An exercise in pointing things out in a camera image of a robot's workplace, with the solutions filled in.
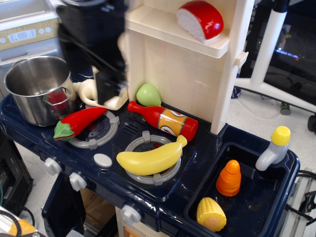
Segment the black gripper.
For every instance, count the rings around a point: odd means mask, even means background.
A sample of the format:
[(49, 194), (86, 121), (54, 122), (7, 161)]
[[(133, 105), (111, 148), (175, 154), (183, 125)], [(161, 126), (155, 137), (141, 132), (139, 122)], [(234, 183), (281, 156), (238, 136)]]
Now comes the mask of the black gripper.
[(56, 8), (58, 37), (72, 74), (94, 66), (99, 105), (127, 89), (118, 39), (125, 29), (123, 0), (64, 0)]

